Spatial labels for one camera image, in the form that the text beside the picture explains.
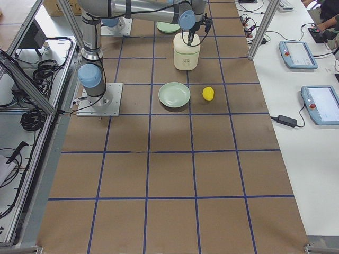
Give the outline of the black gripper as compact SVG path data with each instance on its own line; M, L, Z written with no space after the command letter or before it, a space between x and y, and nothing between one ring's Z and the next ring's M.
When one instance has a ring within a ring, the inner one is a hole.
M207 16L207 13L188 12L188 17L192 19L194 17L194 25L189 29L187 45L191 46L194 40L195 32L200 30L201 26L204 26L205 34L208 34L212 26L212 18Z

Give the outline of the person's hand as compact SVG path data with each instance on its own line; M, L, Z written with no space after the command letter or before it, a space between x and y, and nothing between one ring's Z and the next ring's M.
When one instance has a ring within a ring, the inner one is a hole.
M326 29L328 28L328 25L327 25L326 22L323 22L323 23L317 24L317 27L318 27L318 29L319 29L320 31L324 31L324 30L326 30Z

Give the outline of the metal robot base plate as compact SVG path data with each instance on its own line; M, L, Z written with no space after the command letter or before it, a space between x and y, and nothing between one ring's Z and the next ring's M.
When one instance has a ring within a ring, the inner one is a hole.
M82 96L86 99L80 101L76 115L79 117L119 116L122 90L123 83L107 83L105 94L96 102L98 98L88 98L83 88Z

